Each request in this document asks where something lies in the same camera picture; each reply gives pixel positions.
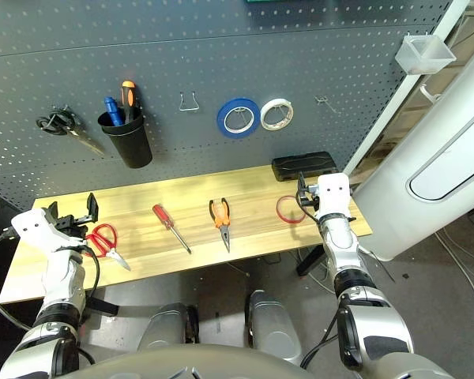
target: tape roll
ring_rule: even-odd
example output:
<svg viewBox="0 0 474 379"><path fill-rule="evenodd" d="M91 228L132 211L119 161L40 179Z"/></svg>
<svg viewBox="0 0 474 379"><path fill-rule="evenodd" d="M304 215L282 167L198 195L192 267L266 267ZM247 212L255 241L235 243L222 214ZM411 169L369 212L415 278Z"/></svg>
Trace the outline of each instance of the tape roll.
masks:
<svg viewBox="0 0 474 379"><path fill-rule="evenodd" d="M246 123L243 125L242 128L232 129L228 127L227 121L228 116L232 112L249 112L251 114L251 118L249 121L245 120ZM218 112L216 117L216 123L220 132L225 137L230 138L244 138L252 134L257 128L258 124L260 123L260 108L258 105L252 100L246 98L238 98L233 99L223 105Z"/></svg>
<svg viewBox="0 0 474 379"><path fill-rule="evenodd" d="M281 121L276 122L275 124L268 124L267 122L265 122L265 116L269 113L269 111L278 107L286 107L288 109L288 112L286 114L283 113L284 118ZM261 126L263 126L267 130L274 131L274 130L283 129L292 121L292 119L293 119L292 103L290 103L286 99L270 100L266 105L263 106L263 108L260 111Z"/></svg>

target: scissors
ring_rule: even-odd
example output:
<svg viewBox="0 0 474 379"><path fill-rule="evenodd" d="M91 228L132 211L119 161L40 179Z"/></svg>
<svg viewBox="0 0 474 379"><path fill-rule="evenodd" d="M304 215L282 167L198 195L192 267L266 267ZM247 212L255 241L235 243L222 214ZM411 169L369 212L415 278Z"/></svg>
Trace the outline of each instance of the scissors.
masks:
<svg viewBox="0 0 474 379"><path fill-rule="evenodd" d="M70 136L81 142L98 156L104 156L102 147L92 140L82 127L81 120L70 110L68 105L63 109L53 108L49 117L39 117L36 124L43 132L54 136Z"/></svg>
<svg viewBox="0 0 474 379"><path fill-rule="evenodd" d="M221 239L223 239L223 243L230 253L230 231L228 230L228 226L230 225L230 207L228 207L228 203L224 197L221 198L221 204L223 211L216 209L218 207L214 204L214 200L211 200L209 202L209 214L213 218L214 225L220 229Z"/></svg>
<svg viewBox="0 0 474 379"><path fill-rule="evenodd" d="M111 231L113 237L112 241L110 241L108 238L104 237L100 233L102 229L109 229ZM112 259L117 261L123 268L126 268L128 271L130 271L130 266L116 251L116 246L118 245L118 236L116 234L116 230L112 227L112 225L110 225L109 223L102 223L101 225L93 229L93 231L89 235L86 235L86 239L88 241L91 241L93 245L95 245L96 248L100 250L101 254L96 255L96 257L111 257Z"/></svg>

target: clear plastic container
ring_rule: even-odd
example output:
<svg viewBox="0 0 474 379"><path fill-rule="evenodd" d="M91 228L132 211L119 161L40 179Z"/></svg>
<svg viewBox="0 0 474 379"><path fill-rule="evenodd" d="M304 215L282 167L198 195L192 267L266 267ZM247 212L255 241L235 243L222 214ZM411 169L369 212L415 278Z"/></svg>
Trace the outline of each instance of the clear plastic container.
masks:
<svg viewBox="0 0 474 379"><path fill-rule="evenodd" d="M408 75L438 73L457 57L437 36L405 36L395 60Z"/></svg>

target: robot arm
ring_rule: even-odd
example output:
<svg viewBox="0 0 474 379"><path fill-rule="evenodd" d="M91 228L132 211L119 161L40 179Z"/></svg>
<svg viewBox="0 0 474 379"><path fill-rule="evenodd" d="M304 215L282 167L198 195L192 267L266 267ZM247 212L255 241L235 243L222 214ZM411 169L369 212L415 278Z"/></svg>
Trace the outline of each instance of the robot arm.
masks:
<svg viewBox="0 0 474 379"><path fill-rule="evenodd" d="M349 180L342 173L318 177L306 186L299 177L300 203L316 209L328 271L339 301L337 331L340 359L363 378L451 378L428 359L415 355L401 315L372 280L349 227Z"/></svg>
<svg viewBox="0 0 474 379"><path fill-rule="evenodd" d="M47 255L43 277L46 290L35 323L0 371L0 379L51 378L79 369L77 330L86 304L83 287L83 250L88 250L83 223L98 219L98 205L88 197L90 215L81 219L58 219L56 205L49 210L32 209L12 219L22 239Z"/></svg>

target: blue tape roll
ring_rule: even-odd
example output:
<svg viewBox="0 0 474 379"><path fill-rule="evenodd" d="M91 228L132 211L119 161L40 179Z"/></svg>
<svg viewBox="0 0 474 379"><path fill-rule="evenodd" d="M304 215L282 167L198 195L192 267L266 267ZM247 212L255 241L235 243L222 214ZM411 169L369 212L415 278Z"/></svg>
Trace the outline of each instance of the blue tape roll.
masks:
<svg viewBox="0 0 474 379"><path fill-rule="evenodd" d="M236 108L246 108L253 114L253 120L242 129L229 129L225 125L226 117ZM260 124L260 108L252 100L240 97L238 99L230 100L223 105L216 117L216 123L220 132L229 138L244 138L252 134Z"/></svg>

